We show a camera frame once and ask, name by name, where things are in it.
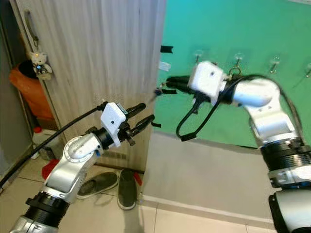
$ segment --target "wooden door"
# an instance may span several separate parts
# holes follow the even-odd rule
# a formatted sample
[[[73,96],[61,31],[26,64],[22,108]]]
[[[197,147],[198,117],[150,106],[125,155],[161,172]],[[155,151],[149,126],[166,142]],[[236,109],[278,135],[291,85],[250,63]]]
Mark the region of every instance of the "wooden door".
[[[128,108],[146,102],[156,87],[166,0],[16,0],[20,27],[35,50],[24,21],[30,10],[42,51],[53,69],[42,82],[60,126],[106,101]],[[130,121],[151,114],[153,106]],[[67,140],[100,127],[93,114],[65,132]],[[151,128],[100,162],[144,170]]]

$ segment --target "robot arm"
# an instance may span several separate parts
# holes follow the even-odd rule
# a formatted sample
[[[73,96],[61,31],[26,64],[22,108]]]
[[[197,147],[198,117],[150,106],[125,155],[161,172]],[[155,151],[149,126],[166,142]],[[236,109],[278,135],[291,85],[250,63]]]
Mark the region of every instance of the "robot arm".
[[[277,232],[311,232],[311,149],[282,110],[278,85],[259,77],[232,86],[235,80],[210,62],[199,63],[187,82],[184,77],[180,81],[170,77],[167,87],[195,94],[197,100],[212,105],[220,100],[242,105],[249,113],[250,128],[269,168],[270,182],[282,188],[269,197]]]
[[[127,120],[146,105],[141,103],[130,109],[108,103],[101,116],[103,128],[71,139],[64,147],[63,157],[44,182],[40,192],[26,203],[30,206],[10,233],[56,233],[69,205],[74,202],[87,171],[97,158],[111,147],[119,147],[124,140],[130,145],[133,136],[154,120],[150,115],[130,129]]]

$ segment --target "green wall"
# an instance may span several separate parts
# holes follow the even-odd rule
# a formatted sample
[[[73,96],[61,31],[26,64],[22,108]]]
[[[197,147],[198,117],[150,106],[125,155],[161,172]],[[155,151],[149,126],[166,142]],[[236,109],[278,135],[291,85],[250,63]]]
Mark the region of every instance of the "green wall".
[[[173,54],[161,54],[161,61],[172,68],[159,71],[158,84],[172,75],[189,75],[196,50],[204,52],[201,60],[216,62],[226,72],[235,63],[234,55],[242,53],[243,74],[269,74],[271,59],[279,55],[277,73],[269,76],[296,104],[311,143],[311,78],[305,77],[311,63],[311,5],[286,0],[168,0],[162,44],[174,46]],[[162,124],[157,130],[174,133],[191,103],[187,94],[157,98],[156,122]],[[205,103],[181,132],[192,132],[209,110]],[[221,105],[198,137],[256,146],[242,107]]]

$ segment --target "black shoe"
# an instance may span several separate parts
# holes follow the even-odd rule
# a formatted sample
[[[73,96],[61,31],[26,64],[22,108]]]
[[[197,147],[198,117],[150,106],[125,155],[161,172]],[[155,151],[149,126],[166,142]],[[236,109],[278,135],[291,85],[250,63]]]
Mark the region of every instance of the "black shoe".
[[[105,172],[94,176],[90,180],[84,182],[81,186],[77,198],[84,199],[95,194],[101,193],[115,187],[118,184],[118,175],[114,172]]]
[[[128,169],[120,173],[118,187],[118,205],[123,210],[131,210],[136,205],[137,188],[134,174]]]

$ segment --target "teddy bear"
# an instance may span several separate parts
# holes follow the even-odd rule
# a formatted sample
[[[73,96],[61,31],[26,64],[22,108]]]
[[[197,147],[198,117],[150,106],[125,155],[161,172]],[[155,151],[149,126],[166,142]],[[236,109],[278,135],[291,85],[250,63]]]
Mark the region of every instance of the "teddy bear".
[[[30,58],[37,77],[42,80],[50,80],[52,68],[46,64],[47,54],[44,52],[30,52]]]

